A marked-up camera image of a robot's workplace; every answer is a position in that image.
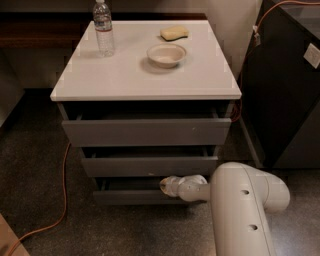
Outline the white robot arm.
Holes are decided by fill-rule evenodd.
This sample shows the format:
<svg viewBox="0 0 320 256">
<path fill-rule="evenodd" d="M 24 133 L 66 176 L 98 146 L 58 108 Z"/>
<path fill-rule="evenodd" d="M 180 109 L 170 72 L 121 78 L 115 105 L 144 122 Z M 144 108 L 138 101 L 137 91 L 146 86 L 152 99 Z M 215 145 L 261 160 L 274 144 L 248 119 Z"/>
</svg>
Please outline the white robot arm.
<svg viewBox="0 0 320 256">
<path fill-rule="evenodd" d="M 186 202 L 210 203 L 217 256 L 276 256 L 266 215 L 284 211 L 290 202 L 289 189 L 277 176 L 228 162 L 209 180 L 169 176 L 160 188 Z"/>
</svg>

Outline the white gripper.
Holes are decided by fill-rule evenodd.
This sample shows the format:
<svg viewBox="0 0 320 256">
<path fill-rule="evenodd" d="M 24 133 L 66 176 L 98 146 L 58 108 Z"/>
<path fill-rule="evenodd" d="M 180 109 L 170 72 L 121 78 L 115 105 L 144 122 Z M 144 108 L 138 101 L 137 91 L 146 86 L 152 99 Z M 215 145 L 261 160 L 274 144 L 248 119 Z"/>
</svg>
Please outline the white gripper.
<svg viewBox="0 0 320 256">
<path fill-rule="evenodd" d="M 201 175 L 170 176 L 161 180 L 159 186 L 164 194 L 179 197 L 186 202 L 208 200 L 208 182 Z"/>
</svg>

